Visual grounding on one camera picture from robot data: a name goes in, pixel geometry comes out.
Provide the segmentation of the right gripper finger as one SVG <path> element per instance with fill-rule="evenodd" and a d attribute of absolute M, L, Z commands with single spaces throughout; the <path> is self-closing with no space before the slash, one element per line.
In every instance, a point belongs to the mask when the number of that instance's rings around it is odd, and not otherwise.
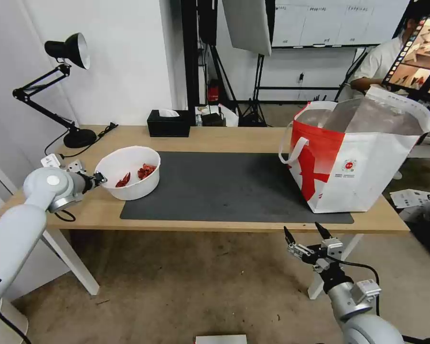
<path fill-rule="evenodd" d="M 329 231 L 326 228 L 324 228 L 321 224 L 319 224 L 318 222 L 315 222 L 315 226 L 316 226 L 320 236 L 322 237 L 321 246 L 328 248 L 328 244 L 330 243 Z"/>
<path fill-rule="evenodd" d="M 305 245 L 298 244 L 286 226 L 283 227 L 283 231 L 285 235 L 285 240 L 288 244 L 288 252 L 306 264 L 315 265 L 315 251 Z"/>

